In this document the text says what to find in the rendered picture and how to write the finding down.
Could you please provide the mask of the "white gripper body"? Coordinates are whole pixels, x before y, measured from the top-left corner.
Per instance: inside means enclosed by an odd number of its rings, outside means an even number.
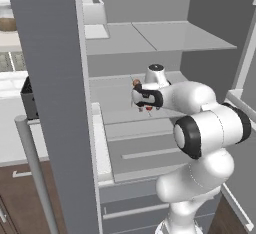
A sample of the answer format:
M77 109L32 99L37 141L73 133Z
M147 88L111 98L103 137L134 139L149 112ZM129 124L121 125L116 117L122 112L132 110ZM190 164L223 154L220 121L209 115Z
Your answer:
M137 90L132 90L131 98L132 98L132 102L136 106L138 106L138 107L143 107L144 106L144 103L142 101L142 94L139 93Z

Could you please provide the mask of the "grey fridge crisper drawer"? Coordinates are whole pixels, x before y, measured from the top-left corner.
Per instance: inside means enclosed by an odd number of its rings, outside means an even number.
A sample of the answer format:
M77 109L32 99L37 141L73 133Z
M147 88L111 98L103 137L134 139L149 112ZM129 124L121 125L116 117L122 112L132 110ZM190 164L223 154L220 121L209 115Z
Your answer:
M190 161L172 134L110 141L108 149L116 183L165 174Z

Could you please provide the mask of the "wide glass fridge shelf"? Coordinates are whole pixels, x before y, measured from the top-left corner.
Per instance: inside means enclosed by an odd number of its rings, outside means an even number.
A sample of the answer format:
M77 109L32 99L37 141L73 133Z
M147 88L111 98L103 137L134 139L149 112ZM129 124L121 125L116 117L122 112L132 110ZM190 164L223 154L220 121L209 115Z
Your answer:
M188 21L111 23L108 29L109 38L86 41L88 55L236 49Z

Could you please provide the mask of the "grey fridge body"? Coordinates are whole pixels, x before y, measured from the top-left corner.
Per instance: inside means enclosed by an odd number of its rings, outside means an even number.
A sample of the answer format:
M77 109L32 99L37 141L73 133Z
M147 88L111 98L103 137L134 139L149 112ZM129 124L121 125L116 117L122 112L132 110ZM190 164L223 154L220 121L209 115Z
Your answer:
M170 83L200 82L219 102L232 89L253 16L252 0L102 0L111 23L188 21L233 44L236 49L88 55L89 77L144 74L161 64ZM172 134L177 119L104 124L110 141Z

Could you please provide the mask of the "grey fridge door with rails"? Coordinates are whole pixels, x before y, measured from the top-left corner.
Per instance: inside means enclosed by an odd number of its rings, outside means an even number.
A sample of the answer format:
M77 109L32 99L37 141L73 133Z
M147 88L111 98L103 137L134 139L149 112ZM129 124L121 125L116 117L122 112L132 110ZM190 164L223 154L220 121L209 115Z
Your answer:
M234 147L235 172L223 185L222 192L238 217L245 234L256 234L256 0L253 16L232 89L226 99L250 118L250 137Z

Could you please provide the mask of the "long white door bin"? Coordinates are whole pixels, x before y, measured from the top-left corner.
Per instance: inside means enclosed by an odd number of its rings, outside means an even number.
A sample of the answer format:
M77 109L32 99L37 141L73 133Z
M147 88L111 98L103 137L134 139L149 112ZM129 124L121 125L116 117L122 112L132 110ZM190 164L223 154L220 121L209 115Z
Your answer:
M106 134L103 124L101 107L98 102L92 104L92 118L94 128L97 177L100 186L108 186L114 183Z

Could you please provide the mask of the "grey freezer drawer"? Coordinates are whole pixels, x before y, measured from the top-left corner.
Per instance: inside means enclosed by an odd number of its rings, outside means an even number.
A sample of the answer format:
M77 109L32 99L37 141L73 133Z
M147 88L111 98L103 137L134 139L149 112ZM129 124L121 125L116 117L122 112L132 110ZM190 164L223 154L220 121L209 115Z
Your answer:
M156 179L119 183L100 188L101 213L154 206L163 203L155 191ZM168 208L102 221L103 234L154 234Z

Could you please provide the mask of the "small white door bin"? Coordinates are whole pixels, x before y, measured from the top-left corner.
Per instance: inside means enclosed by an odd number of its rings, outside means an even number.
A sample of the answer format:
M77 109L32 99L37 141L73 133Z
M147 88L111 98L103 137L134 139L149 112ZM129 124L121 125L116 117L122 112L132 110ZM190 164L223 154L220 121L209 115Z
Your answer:
M82 0L85 36L87 39L108 39L105 4L102 0Z

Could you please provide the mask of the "dark grey box appliance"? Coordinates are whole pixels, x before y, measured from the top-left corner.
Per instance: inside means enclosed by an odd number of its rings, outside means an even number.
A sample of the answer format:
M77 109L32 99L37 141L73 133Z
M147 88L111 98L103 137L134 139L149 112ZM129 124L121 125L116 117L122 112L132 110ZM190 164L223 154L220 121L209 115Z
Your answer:
M32 91L32 86L29 77L26 77L23 87L20 92L23 106L28 120L38 119L38 111L35 103L35 98Z

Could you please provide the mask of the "wooden bowl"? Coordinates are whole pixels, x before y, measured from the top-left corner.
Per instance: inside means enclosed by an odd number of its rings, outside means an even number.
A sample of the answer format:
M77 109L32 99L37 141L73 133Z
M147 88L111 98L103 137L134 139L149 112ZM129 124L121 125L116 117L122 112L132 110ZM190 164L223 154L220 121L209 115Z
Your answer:
M14 18L0 18L0 31L12 32L16 30L17 26Z

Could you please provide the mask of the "brown cupboard run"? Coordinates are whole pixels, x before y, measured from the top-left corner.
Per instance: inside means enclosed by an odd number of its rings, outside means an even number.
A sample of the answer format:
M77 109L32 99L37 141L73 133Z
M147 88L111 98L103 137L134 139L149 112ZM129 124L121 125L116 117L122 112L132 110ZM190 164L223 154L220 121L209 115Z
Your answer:
M49 161L41 163L59 234L66 225ZM28 164L0 167L0 196L19 234L51 234L32 176L13 177L30 171Z

